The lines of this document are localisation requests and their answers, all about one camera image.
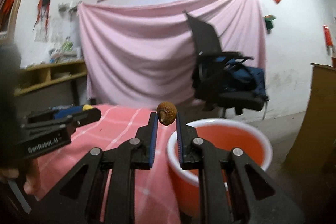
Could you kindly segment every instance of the brown nut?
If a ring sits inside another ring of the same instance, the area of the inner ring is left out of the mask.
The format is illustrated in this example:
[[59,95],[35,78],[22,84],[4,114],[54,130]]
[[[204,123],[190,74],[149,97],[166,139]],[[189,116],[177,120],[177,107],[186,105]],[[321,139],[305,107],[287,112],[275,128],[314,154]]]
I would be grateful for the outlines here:
[[176,106],[170,102],[162,102],[158,105],[156,112],[160,123],[168,126],[175,121],[177,109]]

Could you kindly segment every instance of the pink checkered cloth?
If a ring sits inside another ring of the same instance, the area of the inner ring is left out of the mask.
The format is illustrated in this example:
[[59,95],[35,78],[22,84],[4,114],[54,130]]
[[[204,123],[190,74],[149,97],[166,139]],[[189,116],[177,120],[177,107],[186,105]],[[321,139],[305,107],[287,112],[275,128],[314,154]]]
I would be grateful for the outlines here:
[[[98,105],[101,119],[77,129],[72,143],[38,159],[41,171],[42,198],[90,149],[109,150],[133,138],[137,129],[147,125],[150,110]],[[135,172],[136,224],[180,224],[179,209],[168,174],[166,145],[175,131],[175,123],[165,127],[159,123],[155,161],[152,169]]]

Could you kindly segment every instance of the white bowl rim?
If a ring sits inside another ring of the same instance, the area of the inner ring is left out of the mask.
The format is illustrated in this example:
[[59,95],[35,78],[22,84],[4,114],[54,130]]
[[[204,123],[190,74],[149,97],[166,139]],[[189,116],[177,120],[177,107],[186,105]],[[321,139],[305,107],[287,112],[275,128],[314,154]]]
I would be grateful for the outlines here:
[[[271,164],[272,157],[273,157],[273,150],[272,145],[269,141],[269,139],[257,128],[235,120],[227,120],[222,118],[213,118],[213,119],[202,119],[193,121],[190,123],[187,123],[187,125],[192,127],[200,127],[200,126],[210,126],[210,125],[225,125],[225,126],[231,126],[236,127],[245,131],[248,131],[252,135],[254,135],[262,144],[265,157],[263,160],[263,163],[261,165],[261,168],[266,171],[268,167]],[[175,145],[177,143],[177,137],[176,137],[176,130],[172,133],[172,135],[169,137],[168,143],[167,143],[167,155],[168,155],[168,162],[170,167],[173,169],[173,171],[184,181],[188,182],[189,184],[198,187],[198,176],[189,172],[188,170],[183,170],[180,167],[180,163],[175,156]]]

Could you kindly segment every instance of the yellow object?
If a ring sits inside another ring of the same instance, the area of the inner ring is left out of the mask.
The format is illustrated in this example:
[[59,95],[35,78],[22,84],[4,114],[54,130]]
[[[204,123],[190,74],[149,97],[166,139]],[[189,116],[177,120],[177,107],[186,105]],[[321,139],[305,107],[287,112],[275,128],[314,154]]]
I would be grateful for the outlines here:
[[91,106],[91,105],[84,105],[83,106],[83,111],[89,110],[89,109],[92,109],[92,108],[93,108],[93,106]]

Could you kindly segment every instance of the wooden cabinet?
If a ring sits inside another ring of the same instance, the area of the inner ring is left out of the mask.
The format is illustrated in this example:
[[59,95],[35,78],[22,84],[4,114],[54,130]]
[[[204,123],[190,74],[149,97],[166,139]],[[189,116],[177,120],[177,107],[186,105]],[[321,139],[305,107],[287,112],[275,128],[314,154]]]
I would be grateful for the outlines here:
[[312,64],[311,94],[300,132],[285,161],[291,174],[320,174],[335,160],[336,68]]
[[20,70],[19,86],[15,90],[15,96],[86,75],[83,60],[28,67]]

